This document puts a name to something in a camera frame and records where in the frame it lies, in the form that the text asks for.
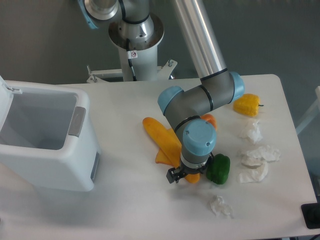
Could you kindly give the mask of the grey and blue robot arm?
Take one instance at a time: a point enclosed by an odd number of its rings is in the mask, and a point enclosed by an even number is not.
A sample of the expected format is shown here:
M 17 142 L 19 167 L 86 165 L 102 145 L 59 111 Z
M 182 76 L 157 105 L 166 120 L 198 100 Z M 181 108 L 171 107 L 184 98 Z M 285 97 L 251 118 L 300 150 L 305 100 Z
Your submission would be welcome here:
M 208 171 L 216 131 L 201 115 L 238 100 L 245 91 L 240 75 L 225 64 L 203 2 L 174 0 L 172 5 L 201 83 L 186 91 L 169 87 L 157 100 L 182 145 L 178 166 L 166 175 L 170 183 Z M 150 12 L 149 1 L 81 0 L 79 6 L 90 28 L 96 28 L 96 21 L 110 22 L 108 34 L 118 48 L 124 81 L 157 79 L 164 27 Z

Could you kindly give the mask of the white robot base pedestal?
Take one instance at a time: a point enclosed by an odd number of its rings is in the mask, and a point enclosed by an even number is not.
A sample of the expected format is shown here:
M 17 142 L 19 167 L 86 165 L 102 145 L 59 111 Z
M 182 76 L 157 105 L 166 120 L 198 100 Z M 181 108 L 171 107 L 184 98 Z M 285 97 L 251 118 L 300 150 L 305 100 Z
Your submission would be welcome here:
M 158 45 L 164 26 L 158 16 L 150 13 L 140 23 L 120 20 L 109 25 L 110 40 L 117 47 L 123 81 L 155 81 L 158 67 Z

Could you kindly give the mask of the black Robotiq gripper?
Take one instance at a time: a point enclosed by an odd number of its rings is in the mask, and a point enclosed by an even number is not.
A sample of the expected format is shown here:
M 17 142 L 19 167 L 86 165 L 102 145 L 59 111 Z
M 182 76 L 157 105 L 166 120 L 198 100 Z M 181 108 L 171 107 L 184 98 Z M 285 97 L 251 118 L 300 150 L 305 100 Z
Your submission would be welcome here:
M 180 164 L 177 168 L 170 168 L 167 171 L 166 178 L 170 184 L 178 183 L 180 179 L 185 178 L 187 175 L 195 175 L 195 174 L 205 174 L 207 170 L 210 170 L 212 164 L 214 162 L 214 155 L 211 152 L 206 163 L 199 167 L 199 168 L 190 168 L 184 165 L 183 163 Z

